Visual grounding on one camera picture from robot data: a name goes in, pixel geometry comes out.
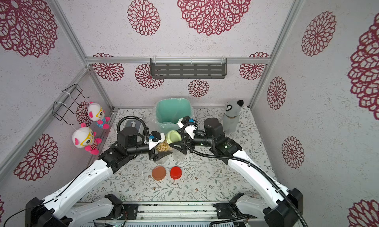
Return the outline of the green jar lid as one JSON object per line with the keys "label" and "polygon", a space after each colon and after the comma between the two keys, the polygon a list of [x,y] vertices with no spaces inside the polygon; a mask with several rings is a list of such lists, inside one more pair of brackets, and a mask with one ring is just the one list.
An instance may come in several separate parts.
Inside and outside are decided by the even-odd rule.
{"label": "green jar lid", "polygon": [[175,130],[172,130],[172,131],[169,131],[166,135],[165,135],[165,138],[166,138],[166,142],[167,144],[172,144],[172,143],[176,143],[176,142],[180,142],[182,141],[182,138],[181,138],[181,134]]}

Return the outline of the brown jar lid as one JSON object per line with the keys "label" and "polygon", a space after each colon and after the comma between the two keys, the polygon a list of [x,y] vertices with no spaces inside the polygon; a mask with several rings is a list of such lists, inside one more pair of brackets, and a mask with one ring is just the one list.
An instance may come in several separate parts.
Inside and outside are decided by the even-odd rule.
{"label": "brown jar lid", "polygon": [[152,170],[152,177],[156,181],[161,181],[166,177],[166,169],[163,166],[156,166]]}

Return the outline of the red jar lid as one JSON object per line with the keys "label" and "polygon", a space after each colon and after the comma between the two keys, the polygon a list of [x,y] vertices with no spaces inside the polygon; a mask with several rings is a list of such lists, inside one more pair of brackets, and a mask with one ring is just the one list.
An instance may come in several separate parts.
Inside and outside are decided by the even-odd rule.
{"label": "red jar lid", "polygon": [[174,180],[181,178],[182,174],[182,170],[178,166],[172,167],[170,170],[170,177]]}

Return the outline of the red lidded peanut jar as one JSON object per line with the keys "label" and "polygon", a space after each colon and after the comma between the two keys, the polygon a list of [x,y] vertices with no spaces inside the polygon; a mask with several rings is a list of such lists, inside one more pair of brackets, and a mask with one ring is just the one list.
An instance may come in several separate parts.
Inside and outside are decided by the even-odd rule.
{"label": "red lidded peanut jar", "polygon": [[172,158],[174,161],[176,162],[181,162],[185,159],[186,155],[184,155],[183,153],[179,152],[179,151],[174,151],[172,153]]}

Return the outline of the green lidded peanut jar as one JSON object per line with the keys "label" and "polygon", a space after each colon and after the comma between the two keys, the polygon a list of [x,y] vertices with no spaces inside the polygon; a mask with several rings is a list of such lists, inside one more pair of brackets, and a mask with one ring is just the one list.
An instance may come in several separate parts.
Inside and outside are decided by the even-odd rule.
{"label": "green lidded peanut jar", "polygon": [[172,148],[170,147],[170,145],[167,143],[166,140],[164,140],[163,142],[159,143],[156,145],[155,149],[158,151],[158,152],[171,152],[172,151]]}

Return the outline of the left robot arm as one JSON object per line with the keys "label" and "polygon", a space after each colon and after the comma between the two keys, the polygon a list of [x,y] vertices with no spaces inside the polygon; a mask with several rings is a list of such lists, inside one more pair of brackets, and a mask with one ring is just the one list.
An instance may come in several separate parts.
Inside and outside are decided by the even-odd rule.
{"label": "left robot arm", "polygon": [[156,159],[155,146],[165,140],[164,133],[146,130],[140,134],[134,127],[117,131],[117,141],[70,183],[43,200],[33,198],[26,204],[27,227],[79,227],[96,218],[116,212],[121,214],[122,202],[113,194],[106,195],[94,204],[79,208],[74,205],[92,188],[111,177],[133,158],[148,154]]}

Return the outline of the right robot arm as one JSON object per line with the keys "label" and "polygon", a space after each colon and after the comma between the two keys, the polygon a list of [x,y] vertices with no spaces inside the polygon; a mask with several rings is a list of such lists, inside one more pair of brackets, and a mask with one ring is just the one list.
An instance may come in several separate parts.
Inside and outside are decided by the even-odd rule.
{"label": "right robot arm", "polygon": [[199,130],[197,121],[188,116],[180,118],[177,125],[179,144],[185,152],[223,161],[261,195],[261,199],[245,194],[234,197],[231,205],[244,218],[264,220],[270,227],[293,227],[297,222],[308,226],[303,217],[303,194],[296,188],[288,189],[263,171],[236,141],[225,135],[217,118],[206,119],[204,130]]}

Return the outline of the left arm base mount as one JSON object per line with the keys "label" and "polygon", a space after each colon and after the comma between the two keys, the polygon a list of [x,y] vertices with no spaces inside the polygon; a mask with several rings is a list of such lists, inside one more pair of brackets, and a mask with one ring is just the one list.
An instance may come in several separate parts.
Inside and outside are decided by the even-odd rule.
{"label": "left arm base mount", "polygon": [[113,208],[110,214],[101,220],[136,220],[138,204],[123,203],[114,194],[105,195],[105,198],[111,201]]}

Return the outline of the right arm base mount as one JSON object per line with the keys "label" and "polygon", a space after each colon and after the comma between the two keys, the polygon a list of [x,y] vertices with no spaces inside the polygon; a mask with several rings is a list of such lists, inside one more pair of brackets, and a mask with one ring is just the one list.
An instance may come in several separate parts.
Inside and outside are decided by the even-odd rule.
{"label": "right arm base mount", "polygon": [[213,207],[216,208],[218,219],[235,219],[244,215],[238,209],[237,202],[251,199],[251,197],[239,192],[228,202],[218,202],[213,204]]}

